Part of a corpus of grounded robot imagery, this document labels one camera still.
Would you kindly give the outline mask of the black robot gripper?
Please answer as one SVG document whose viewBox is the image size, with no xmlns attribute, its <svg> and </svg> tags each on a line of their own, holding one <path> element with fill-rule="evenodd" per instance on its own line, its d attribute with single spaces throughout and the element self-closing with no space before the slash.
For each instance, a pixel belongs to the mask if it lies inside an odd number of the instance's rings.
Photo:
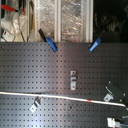
<svg viewBox="0 0 128 128">
<path fill-rule="evenodd" d="M 106 86 L 107 91 L 110 94 L 107 94 L 104 97 L 104 101 L 110 101 L 113 100 L 113 96 L 118 99 L 120 102 L 122 102 L 125 106 L 128 106 L 128 96 L 117 86 L 115 86 L 112 82 L 109 82 Z"/>
</svg>

